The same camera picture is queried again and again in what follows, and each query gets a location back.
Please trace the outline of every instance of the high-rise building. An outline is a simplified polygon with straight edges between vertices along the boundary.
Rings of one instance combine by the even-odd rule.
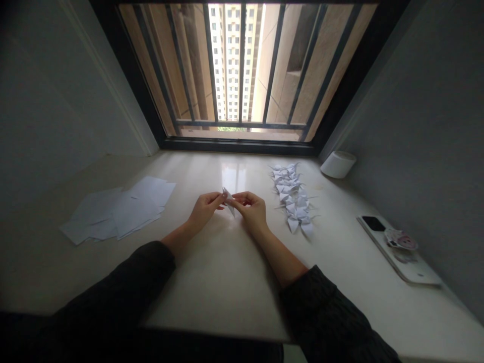
[[[241,64],[241,5],[209,5],[215,92],[220,120],[236,121],[240,112],[243,120],[250,119],[260,8],[257,4],[247,4],[244,64]]]

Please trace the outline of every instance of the black sweater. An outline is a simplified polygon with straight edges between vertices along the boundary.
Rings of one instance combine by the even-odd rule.
[[[165,245],[153,241],[141,246],[48,318],[35,337],[25,339],[20,354],[45,361],[92,360],[95,354],[110,361],[111,353],[117,352],[119,360],[124,342],[174,270],[173,255]],[[280,298],[308,362],[399,361],[363,313],[317,266],[284,289]]]

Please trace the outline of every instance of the toilet paper roll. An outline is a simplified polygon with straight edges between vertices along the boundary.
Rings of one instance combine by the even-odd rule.
[[[330,177],[342,179],[356,163],[356,157],[345,151],[333,151],[321,165],[321,171]]]

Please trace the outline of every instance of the gray wall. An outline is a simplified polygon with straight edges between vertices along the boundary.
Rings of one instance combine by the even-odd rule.
[[[403,22],[331,145],[484,321],[484,3],[414,2]]]
[[[15,2],[0,110],[0,218],[106,153],[157,150],[87,0]]]

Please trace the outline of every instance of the desk surface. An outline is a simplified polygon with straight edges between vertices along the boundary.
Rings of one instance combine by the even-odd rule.
[[[276,209],[268,165],[300,161],[315,233],[290,234]],[[87,193],[124,187],[145,175],[176,182],[162,217],[120,241],[75,247],[58,229]],[[446,289],[402,281],[355,217],[377,213],[315,159],[196,152],[150,158],[107,156],[0,224],[0,308],[51,314],[105,277],[138,246],[161,239],[189,216],[199,194],[250,190],[266,200],[270,228],[307,266],[317,264],[403,357],[484,361],[484,328]],[[177,261],[147,326],[287,342],[275,279],[251,238],[228,210],[216,211]]]

